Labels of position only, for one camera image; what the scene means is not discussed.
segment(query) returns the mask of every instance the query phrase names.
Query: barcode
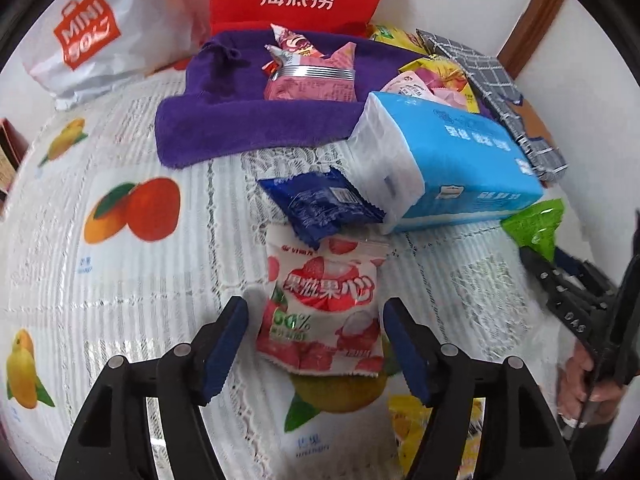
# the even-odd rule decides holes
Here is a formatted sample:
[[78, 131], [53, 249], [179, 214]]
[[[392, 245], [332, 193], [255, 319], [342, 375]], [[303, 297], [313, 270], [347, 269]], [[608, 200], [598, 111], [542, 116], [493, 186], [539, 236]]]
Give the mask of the barcode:
[[338, 199], [339, 202], [343, 202], [345, 204], [360, 203], [360, 199], [348, 189], [344, 189], [343, 187], [330, 187], [329, 189], [334, 194], [334, 196]]

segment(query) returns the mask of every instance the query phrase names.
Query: blue snack packet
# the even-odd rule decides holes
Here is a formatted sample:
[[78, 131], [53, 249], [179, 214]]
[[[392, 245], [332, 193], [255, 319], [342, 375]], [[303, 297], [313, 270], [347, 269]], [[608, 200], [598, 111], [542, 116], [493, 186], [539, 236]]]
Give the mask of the blue snack packet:
[[289, 218], [298, 238], [315, 250], [347, 224], [380, 224], [385, 213], [363, 199], [335, 168], [258, 181]]

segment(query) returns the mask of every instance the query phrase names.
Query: purple towel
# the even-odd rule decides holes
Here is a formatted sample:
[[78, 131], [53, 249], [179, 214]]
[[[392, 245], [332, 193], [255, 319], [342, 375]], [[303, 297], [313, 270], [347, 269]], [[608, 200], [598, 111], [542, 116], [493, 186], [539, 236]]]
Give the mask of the purple towel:
[[420, 54], [363, 38], [304, 32], [320, 52], [356, 43], [357, 103], [265, 101], [270, 30], [222, 32], [187, 67], [184, 94], [162, 101], [156, 113], [158, 157], [169, 168], [277, 146], [321, 146], [348, 138], [369, 92], [379, 91], [398, 68]]

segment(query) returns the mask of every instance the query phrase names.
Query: orange fruit print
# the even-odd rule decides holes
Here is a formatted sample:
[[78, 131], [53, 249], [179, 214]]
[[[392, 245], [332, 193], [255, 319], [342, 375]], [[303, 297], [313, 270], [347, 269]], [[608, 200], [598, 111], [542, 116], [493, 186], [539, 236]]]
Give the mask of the orange fruit print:
[[127, 197], [118, 202], [113, 209], [100, 218], [95, 218], [95, 210], [102, 199], [91, 209], [84, 224], [84, 241], [88, 244], [99, 244], [111, 238], [127, 225]]
[[159, 177], [136, 186], [127, 200], [127, 224], [138, 238], [157, 242], [175, 231], [180, 215], [180, 189]]
[[120, 184], [103, 196], [86, 218], [84, 241], [100, 244], [129, 225], [145, 242], [157, 242], [175, 231], [180, 215], [180, 189], [170, 178], [142, 184]]

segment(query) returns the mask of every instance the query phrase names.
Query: green snack packet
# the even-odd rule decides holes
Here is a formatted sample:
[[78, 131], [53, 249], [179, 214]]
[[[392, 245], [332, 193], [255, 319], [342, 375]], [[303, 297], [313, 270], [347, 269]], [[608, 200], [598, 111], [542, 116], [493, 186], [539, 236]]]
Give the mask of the green snack packet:
[[500, 222], [519, 247], [531, 247], [552, 262], [556, 252], [556, 229], [562, 221], [564, 203], [559, 198], [545, 200]]

